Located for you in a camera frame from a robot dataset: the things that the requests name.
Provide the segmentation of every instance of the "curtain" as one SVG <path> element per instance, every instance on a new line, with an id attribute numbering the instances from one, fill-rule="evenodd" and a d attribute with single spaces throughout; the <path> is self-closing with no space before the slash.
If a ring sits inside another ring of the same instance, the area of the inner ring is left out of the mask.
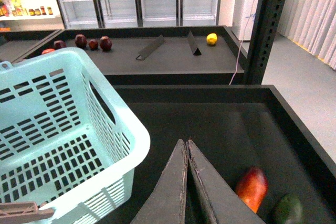
<path id="1" fill-rule="evenodd" d="M 286 0 L 278 32 L 336 70 L 336 0 Z"/>

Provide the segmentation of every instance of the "display table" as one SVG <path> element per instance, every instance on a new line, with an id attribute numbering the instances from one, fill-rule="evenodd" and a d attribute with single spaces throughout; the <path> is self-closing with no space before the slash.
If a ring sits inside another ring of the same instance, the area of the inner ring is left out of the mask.
<path id="1" fill-rule="evenodd" d="M 258 215 L 266 223 L 287 193 L 300 198 L 305 223 L 336 223 L 336 164 L 273 86 L 116 88 L 147 128 L 151 147 L 135 169 L 130 200 L 99 224 L 130 223 L 177 140 L 189 137 L 232 188 L 249 166 L 263 169 L 269 190 Z M 188 191 L 185 223 L 200 223 L 192 195 Z"/>
<path id="2" fill-rule="evenodd" d="M 190 31 L 202 53 L 200 56 L 192 53 L 187 38 Z M 215 47 L 206 43 L 210 33 L 218 35 Z M 85 35 L 88 42 L 102 36 L 111 38 L 110 52 L 102 52 L 100 48 L 92 51 L 89 46 L 85 49 L 111 84 L 229 84 L 236 70 L 238 40 L 223 26 L 63 30 L 15 62 L 41 55 L 56 40 L 75 47 L 77 34 Z M 145 60 L 136 60 L 138 52 L 160 35 L 164 43 Z M 242 49 L 234 83 L 243 80 L 246 55 Z"/>
<path id="3" fill-rule="evenodd" d="M 0 33 L 0 59 L 14 62 L 60 30 Z"/>

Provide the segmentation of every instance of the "lemon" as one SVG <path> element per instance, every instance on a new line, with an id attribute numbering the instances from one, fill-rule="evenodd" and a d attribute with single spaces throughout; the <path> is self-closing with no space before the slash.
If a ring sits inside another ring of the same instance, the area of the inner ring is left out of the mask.
<path id="1" fill-rule="evenodd" d="M 206 42 L 209 45 L 215 45 L 217 42 L 217 35 L 216 34 L 209 34 L 208 36 L 206 36 Z"/>

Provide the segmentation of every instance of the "dark tray surface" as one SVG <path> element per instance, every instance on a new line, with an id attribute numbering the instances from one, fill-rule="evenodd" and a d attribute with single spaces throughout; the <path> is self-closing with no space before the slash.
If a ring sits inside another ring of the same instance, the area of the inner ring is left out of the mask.
<path id="1" fill-rule="evenodd" d="M 190 136 L 232 188 L 247 167 L 257 165 L 265 171 L 269 192 L 258 215 L 266 223 L 272 224 L 269 213 L 286 193 L 296 193 L 301 199 L 305 223 L 336 223 L 335 215 L 265 104 L 253 103 L 254 97 L 245 103 L 194 103 L 192 93 L 183 102 L 182 95 L 175 100 L 168 93 L 165 97 L 164 91 L 157 94 L 161 99 L 154 102 L 148 100 L 149 92 L 119 90 L 148 130 L 151 147 L 144 162 L 135 169 L 130 200 L 99 224 L 130 223 L 154 189 L 177 140 Z M 195 216 L 189 198 L 186 223 L 199 223 Z"/>
<path id="2" fill-rule="evenodd" d="M 112 50 L 101 49 L 86 53 L 104 74 L 176 74 L 176 73 L 232 73 L 236 68 L 236 58 L 225 43 L 218 37 L 217 46 L 206 44 L 206 37 L 195 37 L 201 56 L 194 56 L 186 37 L 165 37 L 165 42 L 148 58 L 136 60 L 138 52 L 155 38 L 112 39 Z M 68 47 L 75 47 L 74 40 L 66 41 Z M 244 72 L 238 66 L 238 72 Z"/>
<path id="3" fill-rule="evenodd" d="M 39 40 L 8 41 L 0 46 L 0 59 L 12 62 L 38 42 Z"/>

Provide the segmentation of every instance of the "pink cable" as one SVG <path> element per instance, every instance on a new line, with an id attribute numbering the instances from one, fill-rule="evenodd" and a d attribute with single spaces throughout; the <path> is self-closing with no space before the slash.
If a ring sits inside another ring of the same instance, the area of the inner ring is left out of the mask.
<path id="1" fill-rule="evenodd" d="M 243 31 L 243 39 L 240 41 L 239 50 L 238 50 L 238 55 L 237 55 L 237 62 L 236 62 L 236 71 L 235 71 L 234 74 L 232 75 L 232 78 L 231 78 L 231 81 L 230 81 L 229 85 L 232 84 L 232 81 L 233 81 L 233 79 L 234 79 L 236 73 L 238 72 L 239 56 L 240 56 L 241 46 L 243 45 L 243 42 L 244 42 L 244 36 L 245 36 L 245 31 L 246 31 L 247 24 L 248 24 L 248 22 L 250 21 L 250 18 L 251 18 L 251 15 L 252 15 L 254 2 L 255 2 L 255 0 L 253 0 L 253 2 L 252 2 L 251 12 L 250 12 L 250 15 L 249 15 L 249 17 L 248 17 L 248 20 L 247 20 L 247 22 L 246 22 L 246 25 L 245 25 L 245 28 L 244 28 L 244 31 Z"/>

